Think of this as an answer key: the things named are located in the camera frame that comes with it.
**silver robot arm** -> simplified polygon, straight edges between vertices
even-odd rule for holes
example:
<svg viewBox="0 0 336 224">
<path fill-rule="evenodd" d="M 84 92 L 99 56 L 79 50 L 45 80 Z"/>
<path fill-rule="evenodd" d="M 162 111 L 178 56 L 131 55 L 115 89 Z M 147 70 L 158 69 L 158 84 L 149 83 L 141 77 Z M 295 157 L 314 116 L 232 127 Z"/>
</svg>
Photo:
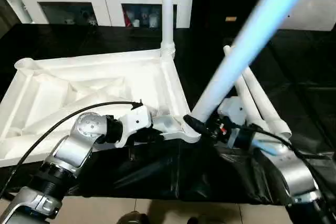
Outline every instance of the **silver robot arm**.
<svg viewBox="0 0 336 224">
<path fill-rule="evenodd" d="M 62 199 L 92 153 L 97 139 L 107 134 L 107 117 L 80 115 L 69 135 L 45 159 L 29 186 L 21 188 L 0 217 L 1 224 L 48 223 L 55 218 Z"/>
<path fill-rule="evenodd" d="M 118 120 L 92 112 L 81 114 L 70 134 L 58 142 L 28 186 L 11 201 L 0 216 L 0 224 L 48 223 L 45 219 L 56 217 L 95 143 L 123 147 L 130 135 L 151 125 L 146 106 L 134 108 Z"/>
</svg>

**black table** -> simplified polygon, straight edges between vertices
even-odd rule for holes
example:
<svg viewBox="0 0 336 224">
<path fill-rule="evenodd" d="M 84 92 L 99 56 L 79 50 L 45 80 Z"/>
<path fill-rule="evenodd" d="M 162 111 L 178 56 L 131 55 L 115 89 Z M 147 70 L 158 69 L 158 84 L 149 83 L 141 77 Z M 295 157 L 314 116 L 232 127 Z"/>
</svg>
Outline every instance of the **black table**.
<svg viewBox="0 0 336 224">
<path fill-rule="evenodd" d="M 175 65 L 192 108 L 222 60 L 223 45 L 236 30 L 177 29 Z M 155 49 L 161 32 L 149 29 L 67 25 L 16 25 L 0 39 L 1 89 L 6 92 L 14 63 L 25 57 L 48 59 Z M 336 189 L 336 33 L 281 30 L 252 64 L 259 82 L 290 126 L 292 143 L 311 153 L 310 162 Z M 241 150 L 181 140 L 95 153 L 71 195 L 279 204 L 263 168 Z M 26 185 L 40 162 L 26 164 L 10 185 Z M 8 167 L 0 169 L 0 185 Z"/>
</svg>

